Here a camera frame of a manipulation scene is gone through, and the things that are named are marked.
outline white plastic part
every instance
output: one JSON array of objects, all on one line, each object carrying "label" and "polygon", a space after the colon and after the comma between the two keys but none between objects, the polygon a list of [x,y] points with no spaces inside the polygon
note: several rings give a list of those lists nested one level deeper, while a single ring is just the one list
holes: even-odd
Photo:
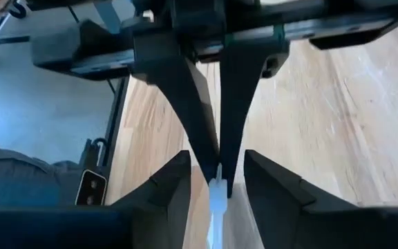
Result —
[{"label": "white plastic part", "polygon": [[208,249],[223,249],[224,213],[227,211],[227,180],[222,179],[219,164],[216,178],[209,183],[210,226],[207,235]]}]

